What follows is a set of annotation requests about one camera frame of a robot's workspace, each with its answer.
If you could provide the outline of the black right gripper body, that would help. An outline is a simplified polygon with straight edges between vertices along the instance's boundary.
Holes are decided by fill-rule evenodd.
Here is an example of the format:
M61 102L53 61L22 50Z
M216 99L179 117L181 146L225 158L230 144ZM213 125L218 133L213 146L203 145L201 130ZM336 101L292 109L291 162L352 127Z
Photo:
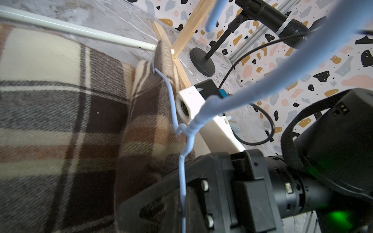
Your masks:
M188 233L281 233L282 219L324 209L329 189L282 156L259 150L215 152L186 164ZM182 231L179 174L173 172L120 204L128 233Z

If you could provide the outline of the light blue wire hanger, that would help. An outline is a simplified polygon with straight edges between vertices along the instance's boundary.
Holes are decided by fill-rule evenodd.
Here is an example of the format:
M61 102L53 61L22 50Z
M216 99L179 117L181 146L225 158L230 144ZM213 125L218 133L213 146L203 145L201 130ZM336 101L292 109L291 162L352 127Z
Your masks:
M273 7L286 16L305 24L310 30L320 27L342 1L272 1ZM277 36L269 29L255 42L251 42L259 23L246 22L229 38L228 46L219 48L232 64L242 56L243 60L235 67L236 81L242 88L261 81L292 54L296 49L284 44L271 45ZM361 54L373 54L373 38L358 44L362 35L346 38L344 44L320 61L313 70L297 78L290 86L272 93L257 105L272 116L276 133L273 139L259 146L265 156L281 154L281 136L292 119L307 106L341 91L360 87L373 88L373 65L371 61L361 62Z

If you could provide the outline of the brown plaid scarf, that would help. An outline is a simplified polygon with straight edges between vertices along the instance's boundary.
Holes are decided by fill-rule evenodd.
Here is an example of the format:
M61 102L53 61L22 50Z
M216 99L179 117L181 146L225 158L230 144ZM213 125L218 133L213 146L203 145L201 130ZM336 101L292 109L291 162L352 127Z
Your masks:
M116 233L117 206L178 167L169 43L125 64L55 33L1 25L1 232Z

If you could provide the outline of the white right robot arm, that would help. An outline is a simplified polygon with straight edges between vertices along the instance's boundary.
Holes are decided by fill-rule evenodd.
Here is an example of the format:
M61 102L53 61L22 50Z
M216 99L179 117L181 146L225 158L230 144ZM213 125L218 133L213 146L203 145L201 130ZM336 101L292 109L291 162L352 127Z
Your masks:
M186 209L176 172L120 204L126 233L282 233L315 212L306 232L373 230L373 93L354 88L302 110L282 154L215 152L186 164Z

